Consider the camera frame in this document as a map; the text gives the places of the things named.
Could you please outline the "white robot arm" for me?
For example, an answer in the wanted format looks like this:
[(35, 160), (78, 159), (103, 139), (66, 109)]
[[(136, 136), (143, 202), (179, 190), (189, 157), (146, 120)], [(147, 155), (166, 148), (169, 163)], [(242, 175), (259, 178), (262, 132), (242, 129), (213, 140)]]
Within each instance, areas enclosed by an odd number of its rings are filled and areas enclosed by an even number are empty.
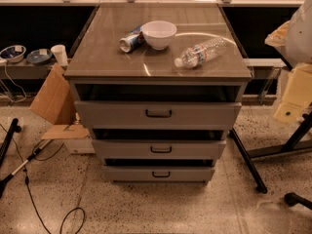
[(264, 43), (295, 63), (273, 114), (281, 123), (293, 123), (312, 103), (312, 0), (305, 0), (290, 20), (267, 35)]

